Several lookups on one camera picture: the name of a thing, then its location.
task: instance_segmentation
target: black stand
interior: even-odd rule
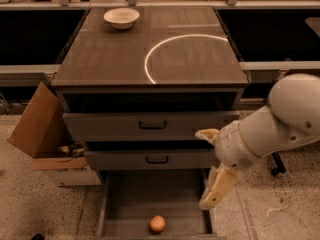
[[[278,152],[275,152],[275,153],[272,153],[272,157],[274,159],[274,161],[276,162],[276,165],[277,167],[276,168],[273,168],[271,170],[271,173],[273,176],[277,176],[279,173],[285,173],[287,170],[286,170],[286,167],[284,166],[282,160],[281,160],[281,157],[279,155]]]

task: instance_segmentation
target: open cardboard box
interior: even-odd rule
[[[101,184],[85,157],[58,152],[70,139],[63,113],[59,99],[41,82],[8,142],[33,158],[31,170],[44,171],[58,186]]]

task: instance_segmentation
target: wheel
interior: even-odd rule
[[[279,173],[280,173],[280,171],[279,171],[278,168],[273,168],[273,169],[271,170],[271,174],[272,174],[273,176],[277,176]]]

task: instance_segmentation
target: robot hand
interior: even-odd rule
[[[236,171],[263,157],[320,140],[320,79],[306,74],[287,76],[271,89],[267,105],[241,121],[204,129],[196,137],[215,146],[219,169],[212,168],[200,208],[222,201],[236,184]]]

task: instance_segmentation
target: cardboard box flap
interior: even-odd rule
[[[38,158],[31,163],[32,171],[59,170],[59,169],[81,169],[88,165],[85,157],[64,158]]]
[[[33,158],[57,152],[70,138],[62,115],[59,99],[41,82],[8,142]]]

